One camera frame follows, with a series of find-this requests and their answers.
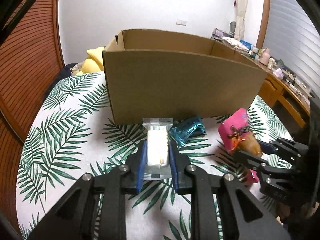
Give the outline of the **pink drumstick snack pack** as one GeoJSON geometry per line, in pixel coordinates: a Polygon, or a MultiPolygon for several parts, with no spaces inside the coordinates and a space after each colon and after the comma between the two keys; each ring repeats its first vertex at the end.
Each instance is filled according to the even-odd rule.
{"type": "Polygon", "coordinates": [[[219,135],[229,154],[243,150],[261,158],[263,151],[253,132],[249,129],[248,120],[247,111],[244,108],[238,109],[218,127],[219,135]]]}

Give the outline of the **white wafer clear pack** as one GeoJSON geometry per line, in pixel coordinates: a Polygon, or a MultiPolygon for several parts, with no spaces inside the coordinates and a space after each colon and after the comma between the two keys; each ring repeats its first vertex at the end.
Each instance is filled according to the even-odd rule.
{"type": "Polygon", "coordinates": [[[144,118],[143,126],[147,130],[144,180],[171,178],[168,131],[173,118],[144,118]]]}

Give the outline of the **wooden desk cabinet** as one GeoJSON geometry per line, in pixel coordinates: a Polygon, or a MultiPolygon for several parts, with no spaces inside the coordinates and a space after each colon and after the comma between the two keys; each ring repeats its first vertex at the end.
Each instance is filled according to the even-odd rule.
{"type": "Polygon", "coordinates": [[[309,123],[310,106],[283,80],[276,77],[271,70],[254,59],[247,57],[239,51],[225,44],[217,43],[215,49],[219,55],[234,61],[248,64],[267,72],[267,77],[262,84],[258,95],[273,108],[281,104],[293,118],[299,128],[304,128],[309,123]]]}

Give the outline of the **teal foil candy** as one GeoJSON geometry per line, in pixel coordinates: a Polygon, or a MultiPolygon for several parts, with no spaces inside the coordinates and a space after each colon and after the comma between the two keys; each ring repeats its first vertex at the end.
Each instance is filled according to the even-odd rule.
{"type": "Polygon", "coordinates": [[[170,137],[183,147],[192,136],[205,135],[206,129],[200,116],[187,118],[169,129],[170,137]]]}

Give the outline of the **palm leaf tablecloth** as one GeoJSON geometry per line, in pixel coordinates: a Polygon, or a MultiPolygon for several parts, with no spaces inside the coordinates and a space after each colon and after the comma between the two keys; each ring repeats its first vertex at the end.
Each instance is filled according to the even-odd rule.
{"type": "MultiPolygon", "coordinates": [[[[25,140],[18,167],[16,204],[23,239],[84,173],[106,174],[124,164],[146,138],[142,125],[115,125],[102,72],[71,76],[49,93],[25,140]]],[[[292,140],[274,111],[256,96],[247,110],[258,140],[292,140]]],[[[218,127],[228,116],[202,119],[181,153],[207,173],[232,173],[245,183],[245,168],[227,153],[218,127]]],[[[126,199],[127,239],[191,239],[190,196],[175,193],[171,178],[146,181],[126,199]]]]}

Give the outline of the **pink thermos bottle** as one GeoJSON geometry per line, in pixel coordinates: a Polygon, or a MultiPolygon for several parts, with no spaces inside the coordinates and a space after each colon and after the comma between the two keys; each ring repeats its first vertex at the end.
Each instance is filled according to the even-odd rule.
{"type": "Polygon", "coordinates": [[[270,49],[268,48],[264,48],[261,50],[261,57],[260,57],[260,60],[259,62],[265,66],[268,65],[269,63],[269,60],[270,60],[270,49]]]}

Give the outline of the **folded floral cloth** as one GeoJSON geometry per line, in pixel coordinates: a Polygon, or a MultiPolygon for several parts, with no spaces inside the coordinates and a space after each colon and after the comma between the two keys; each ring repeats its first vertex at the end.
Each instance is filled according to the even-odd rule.
{"type": "Polygon", "coordinates": [[[223,36],[223,37],[221,37],[221,39],[224,43],[230,45],[234,49],[249,51],[249,49],[246,46],[244,46],[240,41],[238,41],[232,37],[223,36]]]}

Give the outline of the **window roller shutter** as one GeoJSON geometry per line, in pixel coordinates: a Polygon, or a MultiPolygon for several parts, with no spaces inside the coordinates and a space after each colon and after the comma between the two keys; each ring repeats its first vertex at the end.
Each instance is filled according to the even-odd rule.
{"type": "Polygon", "coordinates": [[[319,34],[296,0],[270,0],[263,46],[319,94],[319,34]]]}

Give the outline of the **small white desk fan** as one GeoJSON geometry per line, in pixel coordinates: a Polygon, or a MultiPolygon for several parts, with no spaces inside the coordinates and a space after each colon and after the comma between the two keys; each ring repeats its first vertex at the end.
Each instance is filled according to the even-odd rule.
{"type": "Polygon", "coordinates": [[[229,24],[229,32],[231,34],[234,34],[235,33],[235,29],[236,29],[236,22],[235,21],[230,22],[230,24],[229,24]]]}

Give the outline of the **brown cardboard box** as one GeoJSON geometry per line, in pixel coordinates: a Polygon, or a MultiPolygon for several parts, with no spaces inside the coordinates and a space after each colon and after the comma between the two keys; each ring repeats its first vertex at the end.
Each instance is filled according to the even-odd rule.
{"type": "Polygon", "coordinates": [[[164,30],[122,30],[102,56],[118,125],[232,114],[251,105],[267,76],[220,42],[164,30]]]}

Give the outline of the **yellow plush toy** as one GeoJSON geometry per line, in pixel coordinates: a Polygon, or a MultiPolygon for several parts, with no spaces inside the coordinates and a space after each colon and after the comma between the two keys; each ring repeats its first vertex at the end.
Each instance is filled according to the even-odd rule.
{"type": "Polygon", "coordinates": [[[104,70],[103,55],[104,47],[87,50],[87,58],[80,63],[77,63],[73,68],[74,75],[98,73],[104,70]]]}

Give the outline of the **white curtain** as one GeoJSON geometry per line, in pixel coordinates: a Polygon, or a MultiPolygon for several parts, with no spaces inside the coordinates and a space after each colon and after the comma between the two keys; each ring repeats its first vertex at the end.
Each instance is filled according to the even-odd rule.
{"type": "Polygon", "coordinates": [[[248,0],[235,0],[236,1],[236,26],[234,38],[238,41],[244,39],[245,34],[245,16],[247,10],[248,0]]]}

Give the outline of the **wooden louvered wardrobe door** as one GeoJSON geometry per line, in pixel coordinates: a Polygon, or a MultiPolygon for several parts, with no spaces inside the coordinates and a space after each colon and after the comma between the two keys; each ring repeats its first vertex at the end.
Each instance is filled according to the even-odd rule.
{"type": "Polygon", "coordinates": [[[1,211],[14,229],[18,163],[28,131],[64,61],[59,0],[36,0],[1,45],[1,211]]]}

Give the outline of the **white wall switch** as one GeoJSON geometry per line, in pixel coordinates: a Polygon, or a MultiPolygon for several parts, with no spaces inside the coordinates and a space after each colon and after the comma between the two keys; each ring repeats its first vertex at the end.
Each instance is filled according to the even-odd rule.
{"type": "Polygon", "coordinates": [[[187,25],[187,22],[186,22],[186,21],[183,21],[183,20],[176,20],[176,24],[177,24],[177,25],[186,26],[186,25],[187,25]]]}

